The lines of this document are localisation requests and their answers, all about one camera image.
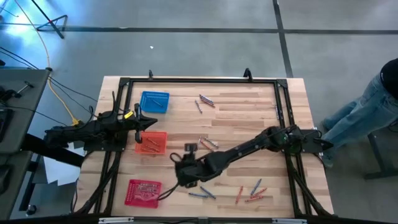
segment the gray floor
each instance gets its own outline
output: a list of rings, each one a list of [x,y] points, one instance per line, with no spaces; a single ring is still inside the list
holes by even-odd
[[[29,0],[19,0],[35,24],[45,22]],[[272,0],[42,0],[37,2],[51,18],[68,14],[68,26],[276,29]],[[398,29],[395,0],[279,0],[285,29]],[[27,23],[14,1],[4,11],[4,22]],[[64,85],[97,97],[105,75],[197,75],[238,77],[249,67],[256,77],[286,77],[278,34],[173,33],[173,32],[54,32],[41,33],[50,52],[53,77]],[[314,122],[362,94],[367,82],[388,60],[398,56],[397,35],[286,34],[294,77],[307,87]],[[47,66],[44,49],[29,26],[0,30],[0,46]],[[9,65],[19,65],[4,55]],[[83,105],[90,100],[75,96]],[[74,115],[88,113],[65,98]],[[64,123],[70,117],[46,89],[38,111]],[[35,116],[30,133],[44,136],[56,123]],[[397,163],[397,138],[380,130],[382,149]],[[363,180],[377,171],[376,160],[365,139],[341,148],[334,168],[327,170],[328,185],[337,215],[348,218],[396,222],[398,177]],[[72,185],[41,185],[32,203],[35,217],[68,212]],[[24,213],[15,211],[13,218]]]

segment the red container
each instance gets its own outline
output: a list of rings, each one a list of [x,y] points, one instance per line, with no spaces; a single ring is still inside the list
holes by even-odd
[[[139,154],[165,154],[167,144],[166,132],[141,132],[142,143],[136,143],[136,153]]]
[[[131,179],[127,188],[125,205],[145,208],[157,208],[162,183],[149,180]]]

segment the orange bin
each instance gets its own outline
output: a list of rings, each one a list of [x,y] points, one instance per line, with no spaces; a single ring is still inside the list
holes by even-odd
[[[166,132],[141,132],[142,143],[136,143],[136,153],[139,154],[165,154],[167,144]]]

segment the blue bin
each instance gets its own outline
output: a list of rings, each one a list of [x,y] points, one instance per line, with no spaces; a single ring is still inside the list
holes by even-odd
[[[166,113],[169,105],[170,93],[158,91],[143,91],[141,109],[148,113]]]

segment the jeans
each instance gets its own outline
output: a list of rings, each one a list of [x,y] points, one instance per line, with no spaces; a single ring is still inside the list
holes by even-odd
[[[361,97],[323,121],[329,131],[322,139],[334,144],[324,155],[333,158],[340,146],[386,127],[398,118],[398,100],[387,92],[381,78],[381,74],[376,75]]]

